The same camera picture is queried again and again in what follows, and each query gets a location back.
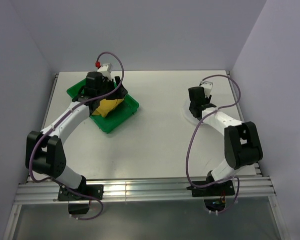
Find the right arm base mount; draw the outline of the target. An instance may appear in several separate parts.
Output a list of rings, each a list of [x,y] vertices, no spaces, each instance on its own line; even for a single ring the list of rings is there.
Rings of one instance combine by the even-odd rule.
[[[216,183],[206,188],[188,186],[186,187],[186,190],[191,191],[192,197],[221,197],[235,195],[233,182],[231,180],[223,183]]]

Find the aluminium frame rail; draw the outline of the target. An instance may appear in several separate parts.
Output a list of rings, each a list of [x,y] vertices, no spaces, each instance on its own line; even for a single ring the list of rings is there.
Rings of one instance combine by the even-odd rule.
[[[90,180],[87,184],[104,185],[102,202],[137,202],[137,201],[173,201],[193,199],[186,187],[187,179],[158,178],[138,180]],[[57,204],[59,186],[53,182],[20,184],[17,188],[14,205]],[[239,197],[275,196],[270,177],[261,175],[240,177]]]

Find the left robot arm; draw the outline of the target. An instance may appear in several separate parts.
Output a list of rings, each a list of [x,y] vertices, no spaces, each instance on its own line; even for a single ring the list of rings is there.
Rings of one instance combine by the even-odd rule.
[[[39,183],[34,173],[45,175],[67,189],[76,200],[87,197],[86,178],[66,163],[63,144],[72,132],[89,118],[105,99],[125,97],[122,76],[111,77],[109,72],[89,72],[85,84],[80,87],[67,110],[50,126],[41,131],[32,131],[26,142],[26,167],[31,179]]]

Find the green plastic tray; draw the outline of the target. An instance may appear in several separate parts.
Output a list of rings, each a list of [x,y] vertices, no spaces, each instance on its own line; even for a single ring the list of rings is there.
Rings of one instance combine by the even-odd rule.
[[[137,112],[139,103],[127,94],[124,101],[120,103],[106,117],[100,115],[91,115],[91,120],[106,134],[115,130],[119,125],[125,122],[133,114]]]

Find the yellow bra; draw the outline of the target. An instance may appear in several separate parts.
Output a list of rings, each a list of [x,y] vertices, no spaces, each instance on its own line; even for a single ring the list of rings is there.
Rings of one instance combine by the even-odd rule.
[[[94,116],[105,118],[111,111],[115,110],[124,99],[103,99],[99,103],[99,107],[92,113]]]

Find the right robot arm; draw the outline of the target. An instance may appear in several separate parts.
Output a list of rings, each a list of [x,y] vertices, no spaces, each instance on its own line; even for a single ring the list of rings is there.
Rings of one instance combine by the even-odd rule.
[[[217,195],[224,187],[223,182],[245,166],[253,165],[263,158],[257,127],[253,122],[243,122],[222,112],[228,106],[216,107],[211,103],[211,96],[205,95],[205,88],[195,86],[188,89],[189,111],[197,119],[186,153],[185,172],[190,186],[205,188],[212,195]],[[198,185],[191,181],[189,175],[189,157],[195,135],[204,123],[211,126],[224,137],[225,159],[209,172],[206,184]]]

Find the white mesh laundry bag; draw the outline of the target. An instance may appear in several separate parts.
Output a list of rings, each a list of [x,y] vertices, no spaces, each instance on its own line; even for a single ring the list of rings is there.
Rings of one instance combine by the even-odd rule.
[[[189,107],[190,107],[190,101],[187,99],[187,100],[185,100],[185,102],[183,104],[182,115],[187,122],[196,126],[199,123],[199,120],[197,118],[193,117],[193,115],[191,114],[191,112],[189,110]]]

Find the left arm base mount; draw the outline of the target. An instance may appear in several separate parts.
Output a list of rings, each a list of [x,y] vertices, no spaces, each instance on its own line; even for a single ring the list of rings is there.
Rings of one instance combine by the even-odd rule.
[[[68,202],[68,213],[79,220],[91,220],[100,216],[104,210],[101,202],[104,193],[104,185],[88,184],[83,190],[73,190],[71,188],[60,186],[57,200],[59,202]],[[92,201],[100,203],[100,210],[95,216],[83,217],[90,210]]]

